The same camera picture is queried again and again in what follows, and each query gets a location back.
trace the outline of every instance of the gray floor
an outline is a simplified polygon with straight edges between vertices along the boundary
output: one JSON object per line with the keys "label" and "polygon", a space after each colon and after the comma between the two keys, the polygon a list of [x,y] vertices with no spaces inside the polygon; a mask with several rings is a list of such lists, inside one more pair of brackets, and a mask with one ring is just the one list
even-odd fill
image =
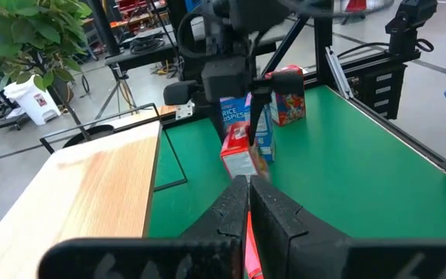
{"label": "gray floor", "polygon": [[[358,46],[361,41],[387,42],[388,36],[384,33],[384,25],[394,16],[395,11],[396,6],[385,12],[369,15],[363,22],[347,26],[335,25],[334,50],[341,52]],[[277,28],[287,29],[290,26],[291,23],[286,22]],[[420,37],[430,40],[436,50],[433,53],[423,53],[420,61],[408,63],[399,118],[395,123],[446,157],[446,101],[443,96],[446,89],[446,3],[441,2],[438,12],[426,26],[420,29]],[[371,53],[374,51],[364,53],[359,57]],[[264,67],[270,57],[271,54],[259,57],[258,64]],[[283,58],[280,67],[288,64],[305,67],[314,65],[314,32],[312,28],[304,28]],[[152,65],[140,67],[129,72],[128,83],[138,105],[147,102],[162,105],[164,87],[176,81],[176,79],[168,80],[165,77],[151,75],[149,73],[151,67]],[[110,70],[103,67],[102,61],[87,63],[83,66],[83,70],[89,80],[91,94],[78,98],[84,94],[79,83],[74,88],[76,98],[71,106],[81,121],[87,122],[98,116],[115,82]],[[126,109],[127,106],[121,99],[118,107],[118,100],[115,96],[102,115],[111,115],[118,110]],[[45,126],[36,126],[29,122],[22,127],[21,131],[0,130],[0,219],[49,157],[49,154],[39,146],[40,136],[73,125],[73,120],[69,115],[62,115]],[[53,146],[60,148],[63,143],[64,141],[54,143]]]}

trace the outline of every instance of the green table surface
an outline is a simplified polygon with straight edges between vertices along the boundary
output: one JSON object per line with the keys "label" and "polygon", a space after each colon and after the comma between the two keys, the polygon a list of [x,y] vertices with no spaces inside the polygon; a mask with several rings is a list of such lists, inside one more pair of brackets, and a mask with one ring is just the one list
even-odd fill
{"label": "green table surface", "polygon": [[[446,174],[326,87],[306,106],[275,126],[277,188],[350,236],[446,237]],[[179,235],[230,183],[208,119],[167,131],[188,182],[154,194],[150,236]],[[156,185],[180,178],[163,138]]]}

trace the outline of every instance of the wooden tabletop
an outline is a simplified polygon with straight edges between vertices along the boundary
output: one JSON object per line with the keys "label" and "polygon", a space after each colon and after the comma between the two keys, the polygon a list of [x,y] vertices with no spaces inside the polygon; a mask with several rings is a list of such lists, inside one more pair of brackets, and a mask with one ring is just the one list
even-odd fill
{"label": "wooden tabletop", "polygon": [[0,222],[0,278],[35,278],[65,239],[144,236],[160,131],[155,121],[51,155]]}

